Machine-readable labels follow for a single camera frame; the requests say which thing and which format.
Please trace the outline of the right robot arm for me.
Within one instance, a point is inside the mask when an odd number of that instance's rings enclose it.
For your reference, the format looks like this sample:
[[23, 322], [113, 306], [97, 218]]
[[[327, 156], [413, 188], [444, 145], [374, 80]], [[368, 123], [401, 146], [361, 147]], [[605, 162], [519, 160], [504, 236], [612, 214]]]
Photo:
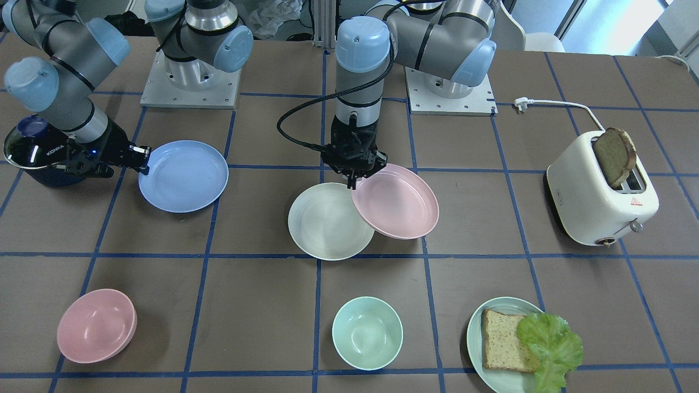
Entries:
[[[75, 1], [7, 1], [3, 22], [47, 57], [8, 67], [5, 89], [32, 115], [8, 134], [3, 154], [46, 186], [112, 177], [114, 167], [149, 174], [150, 147], [138, 146], [90, 95], [130, 52], [103, 18], [80, 22]], [[147, 20], [179, 88], [208, 87], [210, 70], [233, 73], [249, 59], [254, 36], [231, 1], [147, 1]]]

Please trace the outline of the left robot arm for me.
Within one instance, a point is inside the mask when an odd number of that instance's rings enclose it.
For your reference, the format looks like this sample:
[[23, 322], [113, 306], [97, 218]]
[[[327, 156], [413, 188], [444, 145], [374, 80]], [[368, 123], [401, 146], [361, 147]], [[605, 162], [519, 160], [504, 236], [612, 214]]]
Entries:
[[387, 165], [376, 145], [384, 78], [406, 66], [467, 87], [486, 77], [499, 1], [446, 1], [435, 20], [414, 16], [406, 2], [381, 1], [340, 24], [335, 45], [335, 115], [321, 159], [355, 189], [357, 179]]

